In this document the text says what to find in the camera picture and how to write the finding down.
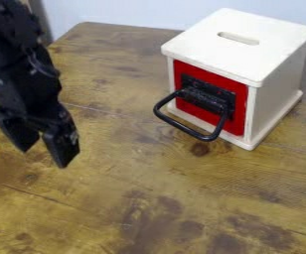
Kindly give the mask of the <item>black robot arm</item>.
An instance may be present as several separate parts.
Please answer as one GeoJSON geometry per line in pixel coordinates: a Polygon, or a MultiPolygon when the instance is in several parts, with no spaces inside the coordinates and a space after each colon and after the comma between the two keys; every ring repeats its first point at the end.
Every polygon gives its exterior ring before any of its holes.
{"type": "Polygon", "coordinates": [[[59,102],[60,73],[40,42],[39,19],[19,0],[0,0],[0,130],[28,151],[43,141],[56,165],[79,152],[70,112],[59,102]]]}

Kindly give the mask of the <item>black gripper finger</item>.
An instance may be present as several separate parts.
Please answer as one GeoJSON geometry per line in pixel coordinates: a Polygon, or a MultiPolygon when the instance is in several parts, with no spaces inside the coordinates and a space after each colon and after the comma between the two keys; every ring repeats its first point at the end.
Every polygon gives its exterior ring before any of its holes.
{"type": "Polygon", "coordinates": [[[51,128],[41,138],[56,166],[63,169],[79,153],[76,131],[51,128]]]}
{"type": "Polygon", "coordinates": [[[25,126],[23,120],[0,110],[0,130],[13,146],[25,153],[39,141],[39,132],[25,126]]]}

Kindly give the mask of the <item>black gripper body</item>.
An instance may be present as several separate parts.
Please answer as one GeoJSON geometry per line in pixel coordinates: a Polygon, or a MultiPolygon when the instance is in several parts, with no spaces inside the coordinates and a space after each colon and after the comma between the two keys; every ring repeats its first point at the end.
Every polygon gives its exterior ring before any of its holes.
{"type": "Polygon", "coordinates": [[[59,103],[59,71],[49,64],[0,66],[0,110],[44,133],[51,128],[76,131],[72,117],[59,103]]]}

